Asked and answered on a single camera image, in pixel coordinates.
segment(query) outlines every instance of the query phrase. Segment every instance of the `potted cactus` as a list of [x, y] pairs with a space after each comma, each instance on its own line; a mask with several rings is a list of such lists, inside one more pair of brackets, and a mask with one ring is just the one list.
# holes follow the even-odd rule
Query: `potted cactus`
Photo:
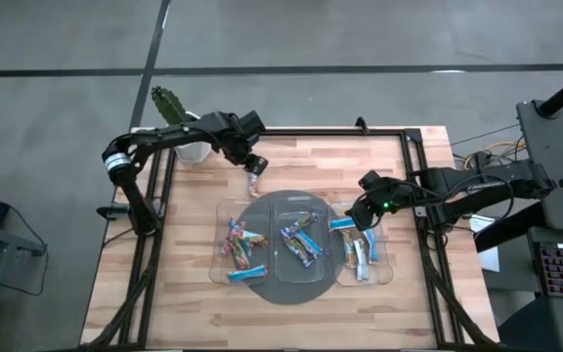
[[[169, 126], [193, 122], [199, 119], [196, 114], [184, 110], [182, 103], [173, 92], [166, 88], [152, 88], [152, 100], [162, 118]], [[210, 154], [211, 146], [205, 142], [190, 143], [185, 146], [175, 147], [177, 157], [183, 162], [200, 163]]]

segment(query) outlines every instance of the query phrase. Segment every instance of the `green plant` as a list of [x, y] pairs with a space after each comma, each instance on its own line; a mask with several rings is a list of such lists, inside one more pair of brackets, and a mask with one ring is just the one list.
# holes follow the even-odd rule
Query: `green plant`
[[155, 107], [169, 126], [195, 120], [194, 117], [186, 114], [186, 111], [177, 96], [166, 88], [152, 88], [152, 100], [155, 103]]

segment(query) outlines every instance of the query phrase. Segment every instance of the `wooden table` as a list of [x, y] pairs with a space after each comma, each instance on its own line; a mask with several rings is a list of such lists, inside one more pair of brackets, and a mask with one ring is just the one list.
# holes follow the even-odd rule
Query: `wooden table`
[[[446, 128], [421, 127], [421, 131], [428, 164], [453, 166]], [[405, 178], [401, 145], [393, 137], [263, 137], [254, 152], [270, 161], [259, 182], [261, 194], [293, 189], [307, 191], [326, 201], [354, 200], [361, 191], [358, 180], [371, 169], [381, 175]], [[141, 190], [146, 188], [150, 164], [151, 161], [139, 175]], [[208, 278], [215, 207], [228, 198], [248, 199], [244, 172], [214, 153], [200, 165], [177, 162], [176, 170], [148, 348], [435, 347], [415, 226], [409, 210], [387, 215], [381, 222], [388, 259], [395, 273], [391, 283], [334, 285], [310, 302], [276, 305], [248, 287], [218, 285]], [[163, 171], [160, 168], [157, 195]], [[126, 201], [121, 192], [117, 192], [116, 201]], [[111, 223], [107, 239], [128, 228], [127, 220]], [[134, 236], [124, 236], [104, 249], [82, 342], [96, 337], [121, 305], [135, 242]], [[447, 253], [457, 298], [484, 333], [498, 340], [470, 233], [463, 230], [449, 233]], [[441, 312], [451, 336], [444, 301]], [[139, 315], [140, 307], [135, 310], [133, 328], [137, 328]]]

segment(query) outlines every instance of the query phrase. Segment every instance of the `concrete floor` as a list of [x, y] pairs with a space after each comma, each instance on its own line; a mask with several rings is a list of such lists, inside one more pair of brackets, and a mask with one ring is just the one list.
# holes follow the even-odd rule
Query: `concrete floor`
[[[142, 68], [159, 5], [0, 0], [0, 69]], [[156, 66], [454, 64], [563, 64], [563, 1], [173, 0]], [[76, 345], [106, 225], [95, 208], [112, 194], [101, 151], [127, 130], [140, 82], [0, 78], [0, 199], [21, 210], [51, 252], [40, 297], [6, 292], [0, 351]], [[446, 125], [455, 142], [516, 123], [516, 103], [552, 94], [563, 71], [155, 77], [156, 84], [201, 113], [257, 110], [267, 125], [349, 125], [361, 115], [372, 125]], [[142, 125], [162, 124], [148, 102]], [[454, 152], [519, 136], [513, 128]], [[35, 259], [19, 268], [15, 283], [37, 285]], [[500, 321], [519, 299], [494, 295]]]

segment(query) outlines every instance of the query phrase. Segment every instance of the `plastic container compartment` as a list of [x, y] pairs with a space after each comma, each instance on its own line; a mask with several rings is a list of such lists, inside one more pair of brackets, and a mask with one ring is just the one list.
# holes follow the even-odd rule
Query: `plastic container compartment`
[[[246, 231], [263, 235], [268, 240], [266, 246], [253, 246], [251, 256], [248, 257], [250, 268], [259, 265], [267, 267], [267, 276], [245, 279], [239, 282], [230, 282], [228, 274], [239, 270], [231, 252], [222, 254], [225, 238], [230, 226], [230, 219], [244, 221]], [[217, 284], [227, 285], [256, 285], [264, 283], [270, 274], [269, 253], [271, 245], [271, 206], [261, 201], [250, 200], [223, 200], [216, 207], [216, 234], [214, 238], [214, 252], [212, 267], [210, 267], [210, 280]]]
[[[346, 217], [345, 210], [350, 209], [352, 202], [336, 202], [329, 205], [329, 207], [336, 214], [335, 217], [329, 217], [329, 220], [340, 219]], [[364, 241], [365, 256], [368, 260], [368, 241], [358, 231], [357, 228], [350, 228], [354, 239], [356, 237], [362, 238]], [[358, 281], [356, 268], [350, 269], [345, 266], [345, 263], [334, 263], [334, 273], [339, 273], [336, 280], [343, 286], [361, 286], [361, 285], [383, 285], [388, 284], [394, 278], [392, 267], [388, 263], [388, 254], [386, 252], [386, 239], [383, 235], [381, 226], [371, 229], [375, 238], [375, 254], [377, 257], [376, 262], [368, 264], [368, 280]], [[329, 233], [330, 236], [342, 236], [340, 231], [334, 230]], [[342, 241], [331, 241], [331, 243], [339, 243], [339, 247], [332, 248], [331, 251], [342, 251], [344, 253], [344, 245]]]
[[[281, 229], [292, 226], [297, 220], [304, 218], [308, 212], [317, 212], [318, 220], [310, 223], [302, 230], [322, 250], [323, 255], [309, 267], [304, 267], [301, 260], [288, 249], [282, 240]], [[271, 233], [275, 275], [281, 282], [313, 283], [325, 276], [325, 265], [329, 251], [327, 204], [316, 197], [291, 197], [275, 201], [273, 205], [273, 230]]]

